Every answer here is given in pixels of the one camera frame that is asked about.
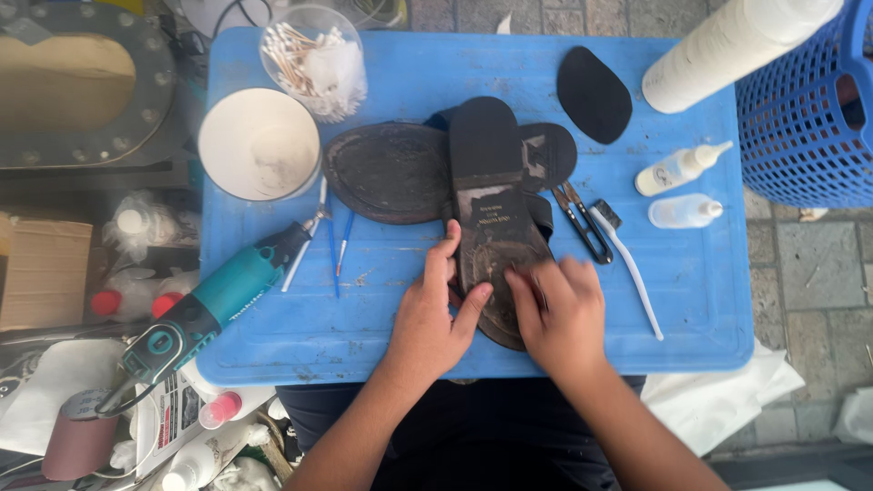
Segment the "sandpaper roll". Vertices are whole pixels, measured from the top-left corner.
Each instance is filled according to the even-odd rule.
[[[58,411],[43,459],[43,476],[72,481],[106,465],[112,453],[114,418],[98,418],[94,408],[109,389],[89,389],[67,399]]]

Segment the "forearm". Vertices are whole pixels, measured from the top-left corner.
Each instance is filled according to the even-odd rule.
[[[282,491],[369,489],[391,434],[422,394],[377,366]]]
[[[728,487],[676,438],[621,377],[604,363],[587,377],[559,384],[606,454],[622,489],[727,491]]]

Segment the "dark pants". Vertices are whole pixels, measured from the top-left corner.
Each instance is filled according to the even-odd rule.
[[[637,395],[645,376],[625,377]],[[363,384],[276,387],[305,453],[340,418]],[[591,429],[548,378],[439,380],[397,426],[386,459],[446,444],[507,442],[539,448],[588,489],[609,489],[612,469]]]

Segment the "cardboard box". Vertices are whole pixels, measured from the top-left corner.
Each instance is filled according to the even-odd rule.
[[[0,211],[0,332],[82,322],[91,230]]]

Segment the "left hand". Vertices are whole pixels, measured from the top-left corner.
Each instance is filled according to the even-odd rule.
[[[476,285],[452,319],[448,283],[456,276],[455,253],[461,225],[450,220],[446,237],[428,250],[424,275],[400,301],[388,352],[379,369],[410,389],[424,393],[454,367],[470,347],[482,307],[494,291],[491,283]]]

